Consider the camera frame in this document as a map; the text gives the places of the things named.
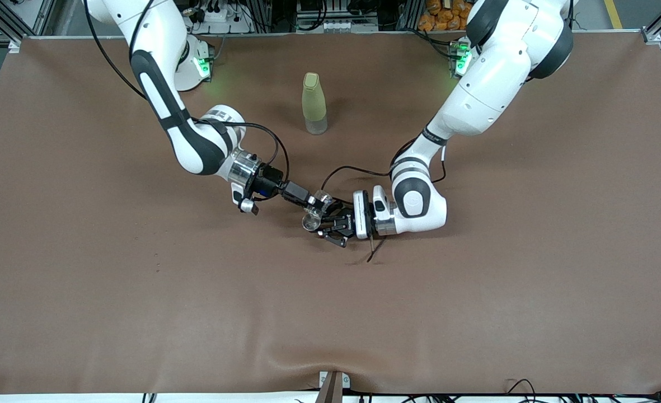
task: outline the table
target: table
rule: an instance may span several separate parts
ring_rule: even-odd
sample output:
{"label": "table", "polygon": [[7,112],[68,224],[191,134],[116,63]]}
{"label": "table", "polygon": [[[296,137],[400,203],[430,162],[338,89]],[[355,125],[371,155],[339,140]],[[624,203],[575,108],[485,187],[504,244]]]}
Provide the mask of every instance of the table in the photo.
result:
{"label": "table", "polygon": [[[125,43],[105,46],[131,77]],[[308,71],[321,136],[304,131]],[[341,164],[386,168],[450,85],[410,35],[228,38],[184,99],[274,130],[317,188]],[[272,151],[256,130],[243,144]],[[279,199],[239,214],[228,184],[179,168],[92,41],[25,40],[0,73],[0,393],[298,390],[328,369],[366,392],[659,390],[659,49],[577,34],[487,133],[451,139],[447,169],[446,226],[366,264],[368,243],[318,240]]]}

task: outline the yellow floor tape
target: yellow floor tape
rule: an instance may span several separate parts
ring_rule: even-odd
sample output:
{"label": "yellow floor tape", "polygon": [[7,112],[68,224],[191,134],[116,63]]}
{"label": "yellow floor tape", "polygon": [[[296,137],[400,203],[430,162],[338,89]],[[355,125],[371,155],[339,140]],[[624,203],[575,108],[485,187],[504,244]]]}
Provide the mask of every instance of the yellow floor tape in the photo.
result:
{"label": "yellow floor tape", "polygon": [[619,20],[619,13],[616,11],[614,0],[604,0],[604,5],[606,5],[606,11],[609,13],[609,20],[611,20],[614,30],[623,30],[624,27],[621,25],[621,20]]}

